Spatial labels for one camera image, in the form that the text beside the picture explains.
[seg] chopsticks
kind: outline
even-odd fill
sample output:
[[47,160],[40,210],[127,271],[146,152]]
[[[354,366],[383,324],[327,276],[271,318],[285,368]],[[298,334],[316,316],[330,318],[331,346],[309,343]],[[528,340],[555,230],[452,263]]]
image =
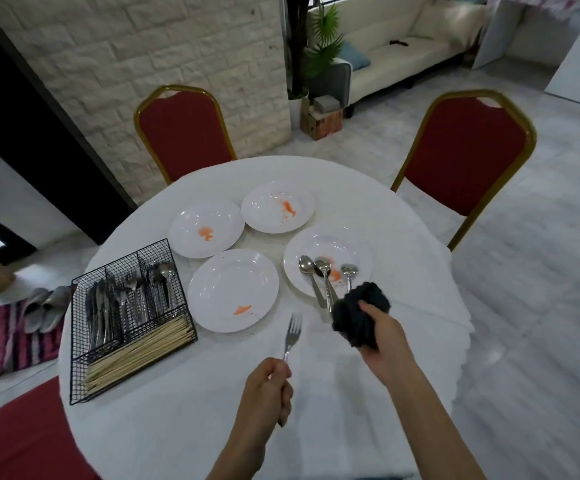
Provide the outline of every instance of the chopsticks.
[[148,332],[141,339],[89,364],[83,382],[88,394],[109,386],[159,357],[173,352],[194,336],[194,329],[185,320],[175,318]]

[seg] banquet chair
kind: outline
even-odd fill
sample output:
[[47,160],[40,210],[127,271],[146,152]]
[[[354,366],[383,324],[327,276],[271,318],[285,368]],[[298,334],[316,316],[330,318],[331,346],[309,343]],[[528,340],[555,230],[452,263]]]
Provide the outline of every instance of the banquet chair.
[[237,160],[219,103],[201,88],[161,86],[137,108],[134,127],[168,185]]
[[459,244],[479,214],[534,151],[532,122],[490,89],[439,96],[426,112],[391,189],[404,178],[465,217],[448,248]]
[[0,479],[99,480],[70,433],[58,377],[0,408]]

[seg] plate rim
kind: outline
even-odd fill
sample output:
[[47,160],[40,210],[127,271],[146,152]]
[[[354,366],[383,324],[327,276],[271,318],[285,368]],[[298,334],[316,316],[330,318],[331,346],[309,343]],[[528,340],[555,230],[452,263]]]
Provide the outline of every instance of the plate rim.
[[[301,195],[308,195],[308,201],[309,201],[309,204],[311,206],[311,211],[310,211],[308,217],[304,220],[304,222],[301,222],[301,224],[296,225],[292,228],[286,228],[283,230],[263,230],[262,228],[258,227],[257,225],[253,225],[251,222],[248,221],[248,217],[246,217],[246,212],[243,211],[243,208],[246,205],[246,201],[248,200],[248,197],[250,197],[250,195],[252,195],[257,190],[260,190],[260,188],[265,187],[267,185],[272,185],[272,184],[291,184],[291,185],[294,185],[297,188],[297,190],[300,191]],[[252,227],[254,230],[265,233],[265,234],[283,234],[286,232],[292,232],[292,231],[299,229],[299,227],[303,226],[304,224],[306,224],[306,222],[308,222],[310,220],[310,218],[314,215],[316,208],[317,208],[317,204],[316,204],[316,198],[314,196],[314,192],[312,192],[312,190],[310,190],[309,188],[306,188],[305,186],[303,186],[301,183],[297,182],[296,180],[270,180],[269,182],[265,182],[261,185],[257,185],[256,187],[254,187],[252,190],[250,190],[250,192],[248,192],[246,194],[246,197],[244,197],[243,200],[241,201],[241,215],[242,215],[243,219],[246,221],[246,224],[249,225],[250,227]]]
[[[263,312],[261,314],[261,316],[258,317],[258,319],[256,321],[254,321],[253,323],[251,323],[249,325],[246,325],[243,328],[240,328],[238,330],[233,330],[233,331],[218,331],[218,330],[214,330],[212,328],[208,328],[208,327],[206,327],[206,325],[204,325],[204,323],[202,321],[199,321],[199,319],[195,317],[194,302],[196,300],[196,296],[193,295],[193,293],[191,292],[193,282],[194,282],[195,278],[198,277],[198,275],[202,269],[204,269],[205,267],[214,266],[213,260],[215,260],[215,259],[218,260],[224,254],[233,254],[233,253],[244,254],[244,252],[248,252],[250,256],[254,256],[254,255],[262,256],[263,259],[261,261],[265,262],[266,265],[270,265],[270,269],[272,271],[274,271],[274,275],[273,275],[275,277],[274,278],[274,281],[275,281],[274,298],[271,300],[270,306],[268,306],[267,310],[265,312]],[[266,256],[265,254],[263,254],[260,251],[256,251],[256,250],[252,250],[252,249],[248,249],[248,248],[228,249],[226,251],[222,251],[219,254],[215,254],[210,259],[208,259],[205,263],[203,263],[201,266],[199,266],[199,269],[196,270],[196,272],[192,275],[192,279],[190,280],[190,284],[188,285],[188,292],[186,294],[186,297],[187,297],[187,301],[188,301],[188,308],[190,309],[190,316],[192,316],[192,320],[194,320],[199,326],[201,326],[205,330],[211,331],[213,333],[236,333],[239,331],[246,330],[247,328],[249,328],[249,327],[253,326],[254,324],[263,320],[263,318],[270,312],[270,310],[274,306],[275,302],[277,301],[277,297],[279,296],[279,288],[280,288],[280,279],[279,279],[279,272],[277,270],[277,266],[275,266],[275,264],[272,262],[272,260],[268,256]]]
[[358,242],[359,251],[360,252],[361,251],[367,251],[367,257],[369,259],[369,267],[370,267],[370,272],[368,274],[368,279],[370,279],[370,277],[372,277],[372,273],[374,271],[374,256],[373,256],[372,247],[370,245],[370,242],[365,237],[362,237],[362,236],[359,236],[358,234],[356,234],[353,229],[350,229],[350,227],[346,227],[346,226],[340,225],[340,224],[318,223],[318,224],[315,224],[314,226],[307,227],[306,229],[303,229],[300,232],[298,232],[297,234],[295,234],[295,236],[286,245],[286,249],[284,250],[284,256],[283,256],[283,267],[284,267],[284,272],[286,274],[286,277],[288,278],[288,281],[292,284],[292,286],[294,286],[297,290],[301,291],[302,293],[304,293],[304,294],[306,294],[308,296],[311,296],[313,298],[316,298],[315,295],[314,295],[314,291],[312,290],[312,286],[310,286],[310,284],[305,283],[305,288],[308,291],[303,290],[303,289],[299,288],[299,286],[297,286],[293,282],[292,277],[288,273],[288,269],[290,268],[290,266],[294,266],[294,263],[291,263],[290,262],[290,256],[289,256],[289,252],[290,252],[290,249],[291,249],[290,244],[292,244],[292,242],[295,239],[298,239],[298,238],[302,237],[305,233],[308,233],[310,230],[315,229],[315,228],[322,228],[326,232],[328,230],[331,230],[331,229],[337,229],[337,230],[338,229],[347,229],[347,232],[352,233],[353,236],[356,239],[358,239],[358,241],[359,241]]
[[[172,238],[172,233],[173,233],[173,227],[175,222],[178,220],[178,218],[180,218],[185,212],[188,212],[192,209],[194,209],[197,206],[200,205],[205,205],[208,203],[213,203],[213,202],[217,202],[217,204],[223,204],[227,206],[233,206],[233,210],[236,210],[236,215],[238,217],[240,217],[239,222],[236,226],[233,227],[234,229],[234,234],[236,235],[236,238],[234,240],[232,240],[232,238],[226,240],[226,242],[230,242],[230,244],[228,244],[226,247],[224,246],[219,246],[216,250],[212,250],[212,252],[210,254],[208,253],[182,253],[179,245],[177,244],[177,240]],[[183,256],[184,258],[190,258],[190,259],[204,259],[204,258],[211,258],[216,256],[219,253],[222,253],[228,249],[230,249],[230,247],[232,247],[234,245],[235,242],[237,242],[239,240],[239,238],[241,237],[241,235],[243,234],[243,230],[245,229],[245,219],[243,218],[243,214],[241,213],[241,208],[235,204],[235,202],[228,200],[228,199],[209,199],[209,200],[204,200],[201,202],[197,202],[195,204],[192,204],[190,206],[188,206],[187,208],[183,209],[180,213],[178,213],[174,219],[172,220],[172,222],[170,223],[170,228],[168,229],[168,241],[170,243],[170,246],[172,247],[172,250],[174,252],[176,252],[176,254]]]

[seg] white brick wall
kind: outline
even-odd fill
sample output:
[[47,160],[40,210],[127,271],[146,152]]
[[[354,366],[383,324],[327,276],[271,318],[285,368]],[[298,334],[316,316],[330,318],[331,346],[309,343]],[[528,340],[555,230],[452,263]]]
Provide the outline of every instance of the white brick wall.
[[0,0],[0,26],[138,203],[165,186],[133,125],[162,84],[210,90],[239,157],[290,138],[278,0]]

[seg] rug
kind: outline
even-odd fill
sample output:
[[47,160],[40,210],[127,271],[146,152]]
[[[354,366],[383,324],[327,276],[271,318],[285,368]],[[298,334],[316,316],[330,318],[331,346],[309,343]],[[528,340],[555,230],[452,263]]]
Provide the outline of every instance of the rug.
[[59,355],[63,320],[51,332],[23,332],[25,299],[0,305],[0,375],[20,371]]

